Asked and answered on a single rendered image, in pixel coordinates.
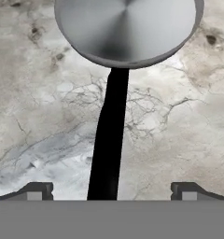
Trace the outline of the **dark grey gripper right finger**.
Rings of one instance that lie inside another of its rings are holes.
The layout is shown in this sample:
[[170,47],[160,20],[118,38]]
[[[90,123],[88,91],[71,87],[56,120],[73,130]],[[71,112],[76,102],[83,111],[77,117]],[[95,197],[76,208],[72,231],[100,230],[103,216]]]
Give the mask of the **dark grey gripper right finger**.
[[223,195],[207,191],[195,182],[173,182],[171,192],[172,201],[224,200]]

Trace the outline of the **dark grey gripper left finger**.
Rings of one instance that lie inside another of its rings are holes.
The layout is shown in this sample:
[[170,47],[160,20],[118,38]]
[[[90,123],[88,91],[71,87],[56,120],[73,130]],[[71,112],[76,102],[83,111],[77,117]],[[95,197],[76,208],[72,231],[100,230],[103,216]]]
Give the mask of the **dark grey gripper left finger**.
[[20,190],[0,196],[0,200],[9,201],[52,201],[52,182],[30,182]]

